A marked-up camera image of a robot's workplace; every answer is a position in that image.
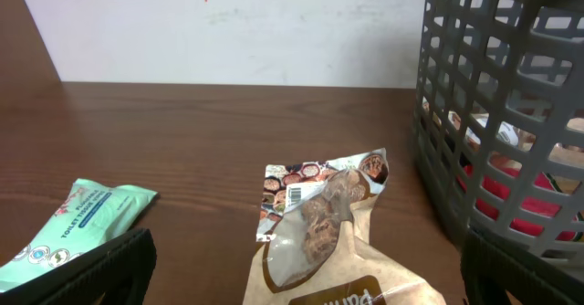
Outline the orange pasta packet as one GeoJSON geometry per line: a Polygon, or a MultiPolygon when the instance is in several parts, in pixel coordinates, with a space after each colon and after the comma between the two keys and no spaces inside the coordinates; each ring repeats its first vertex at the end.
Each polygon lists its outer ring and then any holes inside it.
{"type": "MultiPolygon", "coordinates": [[[[517,162],[504,163],[503,165],[498,165],[497,169],[511,177],[518,177],[521,164],[517,162]]],[[[535,186],[565,195],[573,195],[582,184],[582,181],[568,179],[563,176],[549,173],[540,173],[535,180],[535,186]]],[[[500,198],[503,201],[505,201],[510,194],[510,189],[506,184],[502,184],[490,176],[483,178],[482,187],[489,194],[500,198]]],[[[545,217],[554,217],[560,210],[560,205],[536,199],[533,196],[526,196],[520,207],[532,214],[538,214],[545,217]]],[[[496,207],[488,204],[480,198],[476,199],[474,209],[476,209],[481,216],[486,217],[490,221],[496,221],[499,216],[499,210],[496,207]]],[[[522,218],[514,218],[510,223],[510,228],[532,237],[538,237],[544,231],[542,225],[535,224],[522,218]]],[[[557,240],[582,242],[583,233],[563,231],[557,236],[557,240]]]]}

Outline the brown snack pouch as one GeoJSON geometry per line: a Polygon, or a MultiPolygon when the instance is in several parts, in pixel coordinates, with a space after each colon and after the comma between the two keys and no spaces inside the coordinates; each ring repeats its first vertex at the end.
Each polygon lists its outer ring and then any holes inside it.
{"type": "Polygon", "coordinates": [[[370,244],[389,177],[385,149],[269,164],[245,304],[442,304],[443,295],[370,244]]]}
{"type": "MultiPolygon", "coordinates": [[[[424,97],[422,97],[422,107],[426,113],[430,112],[430,103],[424,97]]],[[[482,126],[485,127],[488,121],[488,113],[476,113],[472,114],[473,118],[482,126]]],[[[460,129],[461,119],[455,111],[448,112],[448,120],[454,126],[456,130],[460,129]]],[[[441,120],[434,113],[433,123],[437,128],[441,127],[441,120]]],[[[567,127],[569,129],[583,132],[583,118],[572,118],[567,127]]],[[[532,145],[535,143],[536,136],[527,131],[523,131],[508,122],[501,122],[499,131],[496,135],[499,141],[506,143],[520,149],[522,151],[529,151],[532,145]]],[[[451,151],[454,152],[455,142],[452,137],[446,131],[445,141],[451,151]]],[[[480,148],[480,138],[474,134],[474,132],[467,128],[466,135],[464,136],[464,143],[469,146],[469,148],[477,152],[480,148]]],[[[550,160],[557,163],[563,163],[566,165],[577,166],[583,169],[583,148],[576,145],[568,145],[563,143],[557,143],[550,153],[550,160]]],[[[463,168],[470,166],[470,161],[462,153],[459,160],[463,168]]],[[[521,169],[522,164],[514,161],[501,153],[494,152],[489,154],[489,162],[497,169],[510,168],[512,171],[518,171],[521,169]]],[[[550,182],[555,185],[553,186],[558,192],[570,195],[573,194],[578,187],[582,184],[581,181],[568,179],[567,177],[559,176],[552,173],[543,173],[550,182]]]]}

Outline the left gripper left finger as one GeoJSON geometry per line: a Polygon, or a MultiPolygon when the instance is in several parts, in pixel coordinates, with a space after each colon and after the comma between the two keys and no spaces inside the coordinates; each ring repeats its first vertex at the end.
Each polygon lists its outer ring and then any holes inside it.
{"type": "Polygon", "coordinates": [[[151,231],[136,228],[1,295],[5,305],[141,304],[156,266],[151,231]]]}

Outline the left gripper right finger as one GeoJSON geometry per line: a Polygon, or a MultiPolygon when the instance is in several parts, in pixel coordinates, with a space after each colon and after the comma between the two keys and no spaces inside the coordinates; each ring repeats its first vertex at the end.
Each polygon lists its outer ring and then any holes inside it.
{"type": "Polygon", "coordinates": [[[483,229],[466,232],[461,274],[469,305],[583,305],[583,283],[483,229]]]}

